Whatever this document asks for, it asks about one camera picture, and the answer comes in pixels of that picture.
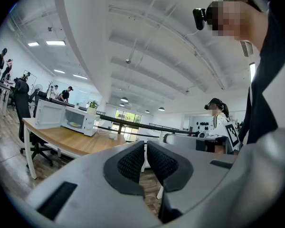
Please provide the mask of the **large glass window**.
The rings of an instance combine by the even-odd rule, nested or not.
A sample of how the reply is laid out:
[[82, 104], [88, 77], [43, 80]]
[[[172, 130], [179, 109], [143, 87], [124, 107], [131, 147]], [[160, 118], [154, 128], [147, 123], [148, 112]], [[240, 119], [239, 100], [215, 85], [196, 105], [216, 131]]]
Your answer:
[[139, 124], [141, 122], [142, 116], [139, 114], [134, 114], [134, 113], [126, 112], [126, 111], [116, 110], [115, 118]]

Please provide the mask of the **green plant in cream pot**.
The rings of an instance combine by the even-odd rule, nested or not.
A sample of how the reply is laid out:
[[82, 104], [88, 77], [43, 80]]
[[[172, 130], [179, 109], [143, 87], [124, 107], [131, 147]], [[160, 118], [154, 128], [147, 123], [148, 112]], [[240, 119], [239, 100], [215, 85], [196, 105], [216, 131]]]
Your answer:
[[97, 101], [91, 101], [91, 102], [89, 103], [89, 106], [87, 107], [86, 112], [87, 112], [88, 114], [93, 114], [93, 115], [95, 115], [96, 112], [97, 112], [98, 106], [99, 106], [99, 104], [98, 104]]

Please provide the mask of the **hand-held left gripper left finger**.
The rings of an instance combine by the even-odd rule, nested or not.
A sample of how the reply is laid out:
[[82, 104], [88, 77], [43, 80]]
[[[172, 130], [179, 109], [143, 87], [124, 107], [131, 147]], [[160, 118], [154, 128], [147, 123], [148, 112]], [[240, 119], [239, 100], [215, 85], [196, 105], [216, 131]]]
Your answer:
[[139, 184], [144, 144], [72, 160], [42, 181], [26, 202], [53, 225], [160, 225]]

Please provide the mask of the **group of hanging pendant lamps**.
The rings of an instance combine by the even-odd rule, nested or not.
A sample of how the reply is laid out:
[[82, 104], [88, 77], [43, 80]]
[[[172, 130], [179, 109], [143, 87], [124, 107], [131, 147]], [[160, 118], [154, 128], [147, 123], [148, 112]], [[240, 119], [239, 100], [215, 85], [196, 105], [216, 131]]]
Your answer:
[[121, 101], [120, 106], [128, 106], [133, 111], [140, 113], [153, 114], [155, 112], [165, 112], [163, 103], [151, 99], [144, 99], [144, 98], [132, 99], [127, 97], [122, 97], [120, 101]]

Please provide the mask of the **white microwave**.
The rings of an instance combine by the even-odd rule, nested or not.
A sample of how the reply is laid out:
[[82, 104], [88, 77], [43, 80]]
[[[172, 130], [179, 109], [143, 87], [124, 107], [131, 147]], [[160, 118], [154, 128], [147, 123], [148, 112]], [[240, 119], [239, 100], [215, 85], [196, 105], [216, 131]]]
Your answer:
[[[96, 114], [88, 114], [83, 110], [73, 107], [39, 100], [36, 109], [35, 128], [49, 129], [65, 127], [87, 136], [93, 136], [97, 131], [99, 120], [100, 117]], [[67, 122], [78, 123], [82, 127], [75, 128], [68, 125]]]

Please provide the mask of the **wall air vent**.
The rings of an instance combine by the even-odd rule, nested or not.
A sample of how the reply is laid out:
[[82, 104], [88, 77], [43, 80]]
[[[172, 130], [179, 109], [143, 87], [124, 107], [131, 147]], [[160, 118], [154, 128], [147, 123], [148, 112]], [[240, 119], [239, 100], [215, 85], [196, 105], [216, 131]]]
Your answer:
[[244, 57], [250, 57], [253, 55], [253, 47], [252, 44], [248, 41], [240, 41], [242, 46]]

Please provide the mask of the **black railing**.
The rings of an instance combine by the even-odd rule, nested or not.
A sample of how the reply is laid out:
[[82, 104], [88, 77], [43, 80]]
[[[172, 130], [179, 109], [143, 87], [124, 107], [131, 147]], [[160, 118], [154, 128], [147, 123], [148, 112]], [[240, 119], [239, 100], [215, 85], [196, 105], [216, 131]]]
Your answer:
[[171, 133], [171, 134], [179, 133], [179, 134], [185, 134], [186, 136], [194, 136], [194, 137], [197, 137], [199, 134], [199, 132], [190, 132], [190, 131], [178, 130], [175, 128], [157, 127], [157, 126], [153, 126], [153, 125], [146, 125], [146, 124], [141, 124], [141, 123], [129, 122], [129, 121], [109, 117], [109, 116], [106, 116], [103, 114], [97, 114], [97, 116], [99, 116], [101, 120], [105, 120], [105, 121], [108, 121], [111, 123], [118, 123], [119, 124], [119, 127], [117, 130], [109, 129], [107, 127], [98, 126], [99, 129], [114, 131], [114, 132], [117, 132], [118, 134], [121, 134], [121, 133], [129, 133], [130, 134], [130, 132], [126, 132], [126, 131], [122, 130], [122, 128], [124, 126], [130, 126], [130, 127], [134, 127], [134, 128], [138, 128], [138, 129], [143, 128], [143, 129], [148, 129], [148, 130], [167, 132], [167, 133]]

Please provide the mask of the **long ceiling light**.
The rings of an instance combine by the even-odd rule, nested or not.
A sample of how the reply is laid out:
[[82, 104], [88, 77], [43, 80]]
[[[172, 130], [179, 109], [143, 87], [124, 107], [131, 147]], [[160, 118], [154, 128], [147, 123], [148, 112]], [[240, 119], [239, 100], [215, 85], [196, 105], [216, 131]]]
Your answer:
[[250, 71], [250, 82], [252, 83], [255, 73], [256, 73], [256, 64], [255, 62], [249, 64], [249, 71]]

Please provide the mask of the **black office chair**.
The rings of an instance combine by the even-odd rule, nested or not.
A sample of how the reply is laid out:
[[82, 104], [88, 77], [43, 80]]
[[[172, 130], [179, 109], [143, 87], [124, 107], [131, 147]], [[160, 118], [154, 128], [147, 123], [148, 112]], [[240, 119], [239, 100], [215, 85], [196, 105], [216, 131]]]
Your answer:
[[36, 89], [36, 90], [34, 91], [34, 93], [29, 97], [28, 102], [29, 102], [29, 103], [34, 102], [34, 103], [35, 103], [35, 106], [37, 106], [39, 100], [48, 101], [47, 93], [44, 93], [44, 92], [42, 92], [42, 91]]
[[[30, 118], [29, 111], [29, 86], [23, 79], [18, 79], [15, 83], [14, 88], [14, 102], [16, 106], [16, 111], [19, 119], [19, 139], [24, 143], [24, 122], [23, 118]], [[32, 159], [35, 158], [37, 154], [42, 155], [45, 159], [49, 161], [49, 165], [53, 166], [52, 160], [44, 154], [46, 151], [51, 151], [49, 147], [46, 147], [44, 140], [36, 136], [34, 133], [29, 133], [29, 142], [33, 145], [33, 148], [30, 148], [33, 151]]]

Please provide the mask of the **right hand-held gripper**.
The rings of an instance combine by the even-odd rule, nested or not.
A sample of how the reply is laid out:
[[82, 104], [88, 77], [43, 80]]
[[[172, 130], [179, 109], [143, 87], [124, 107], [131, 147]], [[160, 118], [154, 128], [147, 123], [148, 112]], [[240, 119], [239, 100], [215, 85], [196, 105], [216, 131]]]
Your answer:
[[221, 143], [225, 154], [233, 154], [234, 150], [240, 150], [240, 140], [234, 122], [222, 123], [216, 129], [204, 136], [185, 136], [179, 134], [165, 134], [163, 142], [168, 144], [180, 145], [198, 151], [209, 151], [210, 146], [219, 146]]

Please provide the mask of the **white table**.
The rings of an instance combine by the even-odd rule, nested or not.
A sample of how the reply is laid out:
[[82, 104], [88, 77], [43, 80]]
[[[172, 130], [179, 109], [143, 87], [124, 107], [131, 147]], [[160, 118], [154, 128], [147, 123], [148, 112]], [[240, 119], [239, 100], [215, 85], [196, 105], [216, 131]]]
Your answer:
[[11, 88], [9, 85], [5, 85], [3, 83], [0, 83], [0, 89], [2, 90], [2, 93], [0, 96], [0, 110], [2, 111], [2, 115], [6, 116], [8, 98], [9, 98], [9, 94], [11, 92]]

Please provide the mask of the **group of ceiling light panels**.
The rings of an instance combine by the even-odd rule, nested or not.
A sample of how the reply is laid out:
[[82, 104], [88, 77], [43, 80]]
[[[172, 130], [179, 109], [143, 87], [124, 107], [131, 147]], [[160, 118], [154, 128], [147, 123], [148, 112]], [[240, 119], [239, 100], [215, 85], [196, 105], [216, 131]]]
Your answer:
[[72, 48], [64, 40], [30, 42], [27, 48], [51, 73], [88, 80], [89, 76], [85, 73]]

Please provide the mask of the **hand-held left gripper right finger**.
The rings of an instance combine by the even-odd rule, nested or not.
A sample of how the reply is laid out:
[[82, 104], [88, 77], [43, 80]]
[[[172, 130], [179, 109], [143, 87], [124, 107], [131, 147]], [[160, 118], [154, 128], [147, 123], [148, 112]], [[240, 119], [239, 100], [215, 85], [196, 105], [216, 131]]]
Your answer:
[[235, 156], [168, 143], [147, 143], [147, 159], [160, 184], [160, 215], [180, 216], [202, 201], [231, 169]]

